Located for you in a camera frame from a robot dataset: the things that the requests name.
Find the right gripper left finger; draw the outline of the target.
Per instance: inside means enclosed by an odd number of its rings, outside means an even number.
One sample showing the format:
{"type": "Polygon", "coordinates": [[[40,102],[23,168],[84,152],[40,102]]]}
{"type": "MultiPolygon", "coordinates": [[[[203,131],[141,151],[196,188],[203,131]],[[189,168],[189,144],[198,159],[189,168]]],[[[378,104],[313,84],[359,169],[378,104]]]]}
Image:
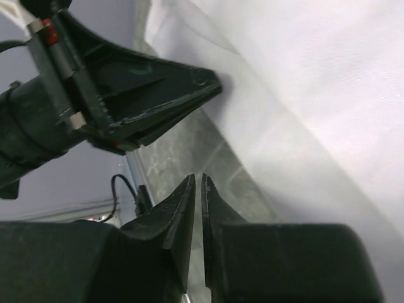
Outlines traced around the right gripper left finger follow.
{"type": "Polygon", "coordinates": [[[2,302],[180,302],[196,181],[142,216],[108,223],[2,222],[2,302]]]}

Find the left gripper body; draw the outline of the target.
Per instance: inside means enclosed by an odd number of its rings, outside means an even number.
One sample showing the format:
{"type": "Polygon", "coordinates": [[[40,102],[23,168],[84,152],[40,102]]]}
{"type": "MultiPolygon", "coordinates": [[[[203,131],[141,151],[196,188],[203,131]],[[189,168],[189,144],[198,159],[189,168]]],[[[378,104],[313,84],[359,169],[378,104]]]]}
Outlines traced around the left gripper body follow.
{"type": "Polygon", "coordinates": [[[1,50],[26,46],[39,75],[1,95],[1,197],[18,197],[20,179],[82,141],[124,155],[121,123],[112,103],[122,90],[125,51],[74,18],[62,23],[80,45],[53,31],[69,1],[4,1],[3,12],[22,22],[28,40],[4,41],[1,50]]]}

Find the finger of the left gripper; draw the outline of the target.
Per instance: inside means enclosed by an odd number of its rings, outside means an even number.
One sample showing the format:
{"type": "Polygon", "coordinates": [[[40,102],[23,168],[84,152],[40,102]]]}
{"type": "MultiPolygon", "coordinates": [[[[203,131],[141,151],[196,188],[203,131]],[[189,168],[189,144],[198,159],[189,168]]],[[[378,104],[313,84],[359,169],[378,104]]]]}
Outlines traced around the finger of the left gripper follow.
{"type": "Polygon", "coordinates": [[[179,116],[188,115],[189,111],[198,108],[207,101],[221,94],[221,91],[202,91],[187,94],[174,101],[158,105],[146,110],[135,117],[124,118],[117,130],[116,137],[112,139],[114,148],[129,148],[130,145],[139,145],[139,141],[152,132],[179,116]]]}
{"type": "Polygon", "coordinates": [[[143,122],[173,114],[191,102],[205,103],[222,92],[216,72],[167,61],[103,39],[67,10],[59,33],[76,63],[76,79],[90,115],[99,126],[143,122]]]}

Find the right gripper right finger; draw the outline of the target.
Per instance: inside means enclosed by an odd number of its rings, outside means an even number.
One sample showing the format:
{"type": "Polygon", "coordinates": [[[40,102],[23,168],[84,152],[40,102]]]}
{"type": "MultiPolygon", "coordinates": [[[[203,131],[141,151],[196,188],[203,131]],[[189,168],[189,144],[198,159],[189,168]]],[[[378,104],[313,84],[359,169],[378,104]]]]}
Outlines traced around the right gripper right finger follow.
{"type": "Polygon", "coordinates": [[[251,223],[201,183],[205,283],[213,302],[383,302],[359,236],[342,224],[251,223]]]}

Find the white long sleeve shirt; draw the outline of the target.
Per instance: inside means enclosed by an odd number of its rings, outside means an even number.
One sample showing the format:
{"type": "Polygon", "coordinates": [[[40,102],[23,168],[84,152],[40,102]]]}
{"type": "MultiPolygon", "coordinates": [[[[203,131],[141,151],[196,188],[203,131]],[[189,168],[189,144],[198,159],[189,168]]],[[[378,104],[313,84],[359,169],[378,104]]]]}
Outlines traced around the white long sleeve shirt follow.
{"type": "Polygon", "coordinates": [[[348,224],[403,282],[402,1],[153,1],[146,40],[223,73],[206,111],[284,218],[348,224]]]}

